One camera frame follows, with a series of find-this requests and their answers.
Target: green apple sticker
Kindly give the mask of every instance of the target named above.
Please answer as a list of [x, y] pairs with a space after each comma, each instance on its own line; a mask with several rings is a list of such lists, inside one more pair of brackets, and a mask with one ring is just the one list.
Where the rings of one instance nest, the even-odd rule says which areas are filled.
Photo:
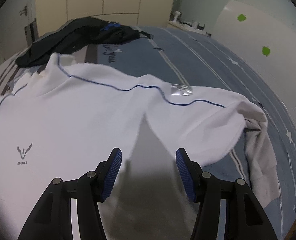
[[268, 57], [270, 54], [270, 49], [266, 46], [263, 46], [263, 54]]
[[244, 16], [243, 14], [240, 14], [240, 15], [238, 15], [238, 17], [237, 17], [237, 20], [240, 21], [240, 22], [243, 22], [243, 21], [245, 21], [246, 19], [247, 19], [247, 17]]

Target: metal pin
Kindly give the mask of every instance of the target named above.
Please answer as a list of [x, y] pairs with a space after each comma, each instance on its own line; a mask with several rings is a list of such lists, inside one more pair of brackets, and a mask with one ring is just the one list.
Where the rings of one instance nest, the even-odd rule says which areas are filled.
[[202, 175], [205, 179], [209, 179], [209, 178], [211, 177], [211, 174], [210, 174], [209, 172], [207, 172], [207, 171], [203, 172], [201, 175]]
[[55, 178], [55, 179], [52, 180], [52, 183], [55, 184], [55, 185], [59, 184], [60, 182], [61, 182], [60, 178]]
[[92, 178], [92, 177], [94, 177], [94, 176], [96, 176], [96, 173], [95, 173], [94, 171], [88, 171], [88, 172], [87, 172], [87, 177], [88, 177], [88, 178]]
[[243, 179], [237, 179], [237, 183], [242, 186], [245, 185], [246, 182]]

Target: white star print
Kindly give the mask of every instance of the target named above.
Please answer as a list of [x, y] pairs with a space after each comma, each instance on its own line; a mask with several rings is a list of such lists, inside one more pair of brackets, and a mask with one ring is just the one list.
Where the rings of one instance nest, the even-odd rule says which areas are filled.
[[289, 131], [287, 130], [286, 135], [287, 135], [287, 137], [289, 138], [290, 144], [291, 144], [291, 143], [294, 144], [294, 141], [293, 141], [292, 138], [291, 138], [291, 132], [289, 132]]
[[239, 63], [237, 61], [234, 61], [232, 58], [228, 57], [227, 59], [229, 59], [232, 64], [239, 66]]

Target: black garment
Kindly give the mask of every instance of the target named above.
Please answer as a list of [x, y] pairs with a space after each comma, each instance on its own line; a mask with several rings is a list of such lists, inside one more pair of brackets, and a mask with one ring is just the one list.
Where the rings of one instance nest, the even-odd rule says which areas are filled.
[[122, 44], [140, 38], [139, 31], [129, 26], [109, 26], [107, 30], [107, 25], [108, 22], [92, 17], [72, 20], [57, 32], [34, 42], [16, 63], [22, 68], [43, 65], [54, 52], [71, 54], [88, 44]]

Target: bed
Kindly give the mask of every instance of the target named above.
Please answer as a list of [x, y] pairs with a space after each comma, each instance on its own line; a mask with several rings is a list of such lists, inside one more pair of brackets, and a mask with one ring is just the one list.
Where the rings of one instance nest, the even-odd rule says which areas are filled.
[[[74, 52], [77, 62], [110, 65], [128, 75], [154, 75], [165, 82], [191, 86], [208, 86], [232, 90], [246, 96], [260, 106], [267, 115], [268, 133], [277, 158], [277, 173], [280, 197], [264, 208], [278, 239], [284, 239], [296, 219], [296, 129], [284, 104], [277, 98], [262, 79], [240, 58], [212, 38], [172, 28], [136, 27], [140, 31], [153, 34], [153, 40], [140, 38], [122, 45], [88, 45]], [[42, 71], [45, 66], [20, 69], [14, 63], [17, 55], [0, 66], [0, 95], [7, 93], [16, 80], [25, 72]], [[143, 124], [141, 130], [147, 129]], [[144, 143], [139, 133], [138, 140]], [[242, 135], [237, 145], [226, 157], [217, 163], [203, 167], [219, 179], [234, 181], [243, 178], [248, 184], [248, 163], [245, 157], [245, 136]], [[102, 212], [105, 230], [111, 239], [188, 239], [194, 224], [198, 206], [186, 204], [185, 208], [174, 210], [172, 204], [183, 201], [177, 195], [176, 201], [159, 198], [149, 203], [149, 194], [162, 191], [164, 195], [177, 194], [167, 185], [167, 181], [134, 181], [131, 175], [122, 174], [124, 184], [138, 183], [138, 194], [128, 192], [127, 187], [120, 190], [122, 196], [116, 204], [112, 198], [106, 206], [99, 207]], [[146, 184], [152, 183], [148, 191]], [[136, 196], [146, 201], [144, 210], [136, 206]], [[114, 218], [123, 220], [118, 224], [108, 218], [109, 205], [117, 206]], [[162, 210], [158, 220], [149, 219], [149, 214]], [[144, 216], [143, 226], [136, 216]], [[218, 238], [224, 237], [225, 201], [222, 201]]]

